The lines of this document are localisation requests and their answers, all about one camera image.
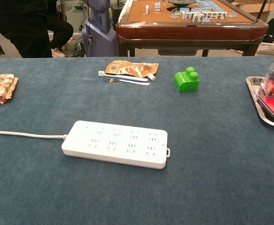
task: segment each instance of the green building block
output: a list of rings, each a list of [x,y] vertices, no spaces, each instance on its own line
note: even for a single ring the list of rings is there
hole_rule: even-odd
[[[179,92],[196,91],[199,86],[198,73],[193,67],[188,67],[184,72],[174,76],[174,85]]]

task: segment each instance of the blue machine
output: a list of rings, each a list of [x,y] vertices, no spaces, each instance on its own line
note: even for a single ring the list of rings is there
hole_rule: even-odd
[[[110,0],[83,0],[91,9],[82,37],[88,57],[119,56],[117,36],[111,30]]]

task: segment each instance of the power outlet socket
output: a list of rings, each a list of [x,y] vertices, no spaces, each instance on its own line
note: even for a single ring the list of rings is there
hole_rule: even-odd
[[[164,130],[77,121],[62,144],[65,155],[163,169],[170,156]]]

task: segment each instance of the white cable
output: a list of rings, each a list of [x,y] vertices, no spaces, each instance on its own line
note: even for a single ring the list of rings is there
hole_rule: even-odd
[[[35,138],[61,138],[61,139],[66,139],[67,137],[67,135],[35,135],[35,134],[11,132],[11,131],[0,131],[0,135],[16,135],[16,136],[25,136],[25,137],[35,137]]]
[[[89,57],[89,53],[90,53],[90,45],[89,45],[89,48],[88,48],[88,55],[87,55],[87,57]]]

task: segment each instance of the snack package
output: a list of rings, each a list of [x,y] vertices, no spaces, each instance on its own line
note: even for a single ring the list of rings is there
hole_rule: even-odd
[[[14,74],[0,74],[0,105],[12,98],[18,78]]]
[[[156,78],[158,63],[134,63],[124,60],[114,60],[105,69],[106,74],[131,75],[136,77],[148,77],[154,81]]]

